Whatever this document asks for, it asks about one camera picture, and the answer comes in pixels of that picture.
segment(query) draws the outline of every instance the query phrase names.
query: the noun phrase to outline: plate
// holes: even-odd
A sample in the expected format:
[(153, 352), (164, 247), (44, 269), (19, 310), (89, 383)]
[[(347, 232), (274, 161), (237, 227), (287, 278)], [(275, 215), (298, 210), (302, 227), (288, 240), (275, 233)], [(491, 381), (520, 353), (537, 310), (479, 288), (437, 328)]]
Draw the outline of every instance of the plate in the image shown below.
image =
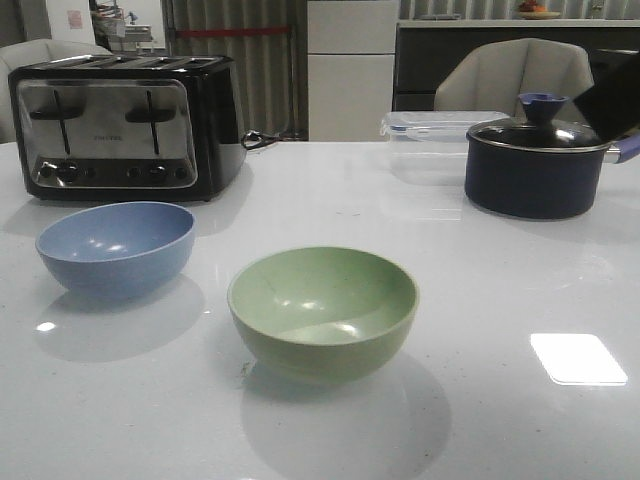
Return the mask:
[(549, 20), (558, 18), (560, 12), (518, 12), (518, 16), (527, 20)]

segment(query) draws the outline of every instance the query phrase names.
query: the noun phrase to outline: toaster brand text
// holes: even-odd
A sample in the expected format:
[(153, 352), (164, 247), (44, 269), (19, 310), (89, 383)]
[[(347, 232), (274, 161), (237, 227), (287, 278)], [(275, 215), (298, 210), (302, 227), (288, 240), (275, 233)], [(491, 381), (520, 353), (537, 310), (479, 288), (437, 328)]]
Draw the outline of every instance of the toaster brand text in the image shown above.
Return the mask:
[(99, 142), (104, 142), (104, 141), (121, 142), (122, 141), (122, 137), (120, 135), (94, 135), (93, 139)]

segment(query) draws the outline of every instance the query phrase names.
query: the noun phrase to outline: pot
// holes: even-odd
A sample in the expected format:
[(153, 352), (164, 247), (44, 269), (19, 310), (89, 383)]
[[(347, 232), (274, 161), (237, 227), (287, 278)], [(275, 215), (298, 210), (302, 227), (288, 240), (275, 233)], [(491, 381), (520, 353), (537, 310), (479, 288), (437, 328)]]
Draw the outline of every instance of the pot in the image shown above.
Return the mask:
[(526, 119), (484, 122), (467, 132), (465, 192), (489, 210), (535, 219), (567, 218), (593, 205), (603, 161), (640, 153), (640, 135), (612, 144), (586, 125), (554, 120), (568, 97), (519, 95)]

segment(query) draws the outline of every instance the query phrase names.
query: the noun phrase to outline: red stripe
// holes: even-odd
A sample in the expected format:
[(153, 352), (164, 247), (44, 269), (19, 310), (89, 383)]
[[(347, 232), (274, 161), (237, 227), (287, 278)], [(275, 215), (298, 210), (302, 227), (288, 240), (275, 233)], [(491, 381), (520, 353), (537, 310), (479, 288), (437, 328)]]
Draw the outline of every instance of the red stripe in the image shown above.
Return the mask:
[(202, 37), (254, 37), (257, 35), (278, 35), (289, 33), (289, 26), (266, 28), (224, 28), (219, 30), (178, 30), (178, 38)]

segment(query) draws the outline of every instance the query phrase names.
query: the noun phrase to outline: bowl rim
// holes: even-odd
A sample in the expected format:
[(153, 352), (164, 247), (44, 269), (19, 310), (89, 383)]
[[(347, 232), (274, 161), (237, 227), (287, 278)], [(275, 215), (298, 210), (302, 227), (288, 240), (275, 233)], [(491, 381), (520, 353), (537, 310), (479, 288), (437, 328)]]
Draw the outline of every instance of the bowl rim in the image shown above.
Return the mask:
[[(380, 332), (376, 333), (375, 335), (369, 335), (365, 338), (360, 338), (360, 339), (354, 339), (352, 341), (346, 341), (346, 342), (331, 342), (331, 343), (318, 343), (318, 342), (312, 342), (312, 341), (302, 341), (302, 340), (286, 340), (283, 339), (282, 337), (279, 337), (277, 335), (272, 335), (270, 333), (267, 333), (263, 330), (259, 330), (256, 327), (249, 325), (244, 319), (242, 319), (242, 317), (240, 315), (238, 315), (237, 309), (235, 308), (232, 300), (231, 300), (231, 293), (234, 289), (234, 286), (237, 282), (237, 280), (245, 273), (247, 272), (247, 270), (249, 270), (251, 267), (253, 267), (254, 265), (267, 260), (271, 257), (275, 257), (277, 255), (281, 255), (284, 253), (290, 253), (290, 252), (295, 252), (295, 251), (300, 251), (300, 250), (314, 250), (314, 249), (329, 249), (329, 250), (348, 250), (348, 251), (353, 251), (353, 252), (357, 252), (357, 253), (363, 253), (365, 255), (370, 255), (372, 257), (376, 257), (380, 260), (383, 260), (387, 263), (389, 263), (390, 265), (394, 266), (395, 268), (397, 268), (400, 272), (402, 272), (411, 282), (411, 285), (413, 286), (413, 291), (414, 291), (414, 300), (413, 300), (413, 304), (411, 305), (411, 308), (407, 311), (407, 313), (405, 313), (405, 315), (400, 318), (397, 322), (395, 322), (392, 326), (390, 326), (389, 328), (385, 329), (385, 330), (381, 330)], [(367, 250), (361, 250), (359, 248), (352, 248), (352, 247), (343, 247), (343, 246), (335, 246), (335, 245), (311, 245), (311, 246), (303, 246), (303, 247), (296, 247), (296, 248), (288, 248), (288, 249), (284, 249), (284, 250), (279, 250), (267, 255), (264, 255), (250, 263), (248, 263), (247, 265), (245, 265), (238, 273), (236, 273), (233, 278), (231, 279), (231, 282), (229, 282), (229, 287), (227, 288), (227, 305), (229, 306), (229, 309), (231, 310), (231, 313), (233, 315), (233, 318), (239, 322), (242, 323), (242, 325), (244, 325), (246, 328), (259, 333), (260, 335), (263, 335), (267, 338), (273, 339), (273, 340), (277, 340), (279, 342), (283, 342), (289, 345), (304, 345), (307, 347), (317, 347), (317, 348), (326, 348), (326, 347), (341, 347), (341, 346), (348, 346), (348, 345), (354, 345), (354, 344), (358, 344), (358, 343), (363, 343), (363, 342), (369, 342), (369, 341), (373, 341), (377, 338), (383, 337), (385, 335), (387, 335), (388, 333), (392, 332), (393, 330), (397, 330), (399, 328), (401, 328), (402, 326), (404, 326), (405, 323), (407, 322), (412, 322), (414, 317), (415, 317), (415, 313), (416, 310), (418, 309), (418, 306), (420, 304), (420, 288), (418, 287), (418, 282), (416, 282), (415, 278), (403, 267), (401, 267), (398, 263), (389, 260), (387, 257), (384, 257), (382, 255), (378, 255), (377, 253), (372, 253), (370, 251)]]
[[(129, 206), (129, 205), (162, 205), (162, 206), (168, 206), (171, 208), (175, 208), (177, 210), (182, 210), (183, 212), (188, 214), (188, 217), (191, 219), (191, 225), (189, 226), (189, 228), (187, 229), (187, 231), (180, 235), (178, 238), (172, 240), (169, 243), (165, 243), (164, 245), (161, 245), (159, 247), (153, 248), (151, 250), (145, 250), (144, 252), (139, 252), (139, 253), (135, 253), (133, 255), (127, 255), (127, 256), (123, 256), (123, 257), (115, 257), (115, 258), (106, 258), (106, 259), (101, 259), (101, 260), (83, 260), (83, 259), (70, 259), (67, 257), (62, 257), (62, 256), (57, 256), (57, 255), (52, 255), (50, 253), (47, 253), (41, 246), (41, 239), (42, 237), (45, 235), (46, 232), (48, 232), (50, 229), (52, 229), (53, 227), (73, 218), (73, 217), (77, 217), (77, 216), (81, 216), (81, 215), (87, 215), (87, 214), (91, 214), (96, 210), (102, 210), (102, 209), (107, 209), (107, 208), (118, 208), (118, 207), (123, 207), (123, 206)], [(69, 263), (76, 263), (76, 264), (101, 264), (101, 263), (115, 263), (115, 262), (120, 262), (120, 261), (126, 261), (126, 260), (131, 260), (133, 258), (137, 258), (137, 257), (142, 257), (145, 255), (150, 255), (152, 253), (155, 253), (159, 250), (168, 248), (172, 245), (175, 245), (176, 243), (182, 241), (185, 237), (189, 236), (194, 228), (195, 228), (195, 223), (196, 223), (196, 219), (195, 219), (195, 215), (187, 208), (181, 206), (181, 205), (176, 205), (175, 203), (171, 203), (171, 202), (154, 202), (154, 201), (131, 201), (131, 202), (115, 202), (115, 203), (108, 203), (106, 205), (99, 205), (97, 207), (91, 207), (91, 208), (85, 208), (82, 210), (79, 210), (77, 212), (71, 213), (69, 215), (66, 215), (58, 220), (56, 220), (55, 222), (51, 223), (50, 225), (46, 226), (41, 232), (40, 234), (36, 237), (36, 250), (38, 251), (38, 253), (46, 258), (50, 258), (52, 260), (58, 260), (61, 262), (69, 262)]]

